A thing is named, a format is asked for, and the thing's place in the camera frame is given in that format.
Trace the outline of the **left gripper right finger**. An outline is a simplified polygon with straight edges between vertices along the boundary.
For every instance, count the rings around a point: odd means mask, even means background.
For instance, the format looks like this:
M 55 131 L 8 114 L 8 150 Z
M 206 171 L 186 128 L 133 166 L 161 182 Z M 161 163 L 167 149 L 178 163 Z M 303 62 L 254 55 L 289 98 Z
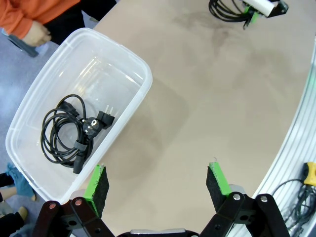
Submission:
M 235 224 L 245 225 L 252 237 L 289 236 L 273 196 L 259 194 L 250 198 L 232 191 L 218 162 L 208 165 L 206 186 L 216 214 L 199 234 L 201 237 L 225 237 Z

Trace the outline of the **person's right hand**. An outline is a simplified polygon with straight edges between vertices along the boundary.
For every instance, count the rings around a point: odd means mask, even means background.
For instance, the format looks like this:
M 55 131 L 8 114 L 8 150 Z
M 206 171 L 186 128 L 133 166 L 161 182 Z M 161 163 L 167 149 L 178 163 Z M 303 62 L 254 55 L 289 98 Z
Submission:
M 22 41 L 31 47 L 39 47 L 51 41 L 50 31 L 41 23 L 33 21 Z

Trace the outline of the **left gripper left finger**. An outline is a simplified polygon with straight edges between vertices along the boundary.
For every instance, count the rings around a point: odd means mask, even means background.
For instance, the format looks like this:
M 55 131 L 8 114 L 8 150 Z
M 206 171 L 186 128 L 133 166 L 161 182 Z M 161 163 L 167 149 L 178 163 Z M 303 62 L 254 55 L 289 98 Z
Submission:
M 83 229 L 89 237 L 113 237 L 102 221 L 109 181 L 106 168 L 97 165 L 83 196 L 60 204 L 55 200 L 45 202 L 40 210 L 32 236 L 69 237 L 73 230 Z

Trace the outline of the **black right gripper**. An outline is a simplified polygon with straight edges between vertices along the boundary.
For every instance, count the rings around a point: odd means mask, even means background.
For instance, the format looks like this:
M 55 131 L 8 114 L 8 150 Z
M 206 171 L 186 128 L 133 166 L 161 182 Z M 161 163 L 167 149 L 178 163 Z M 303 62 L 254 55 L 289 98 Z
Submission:
M 288 11 L 288 4 L 283 0 L 269 0 L 269 2 L 274 4 L 271 13 L 268 18 L 284 15 Z M 256 18 L 259 16 L 258 11 L 249 11 L 249 5 L 244 6 L 244 13 L 248 13 L 248 24 L 254 23 Z

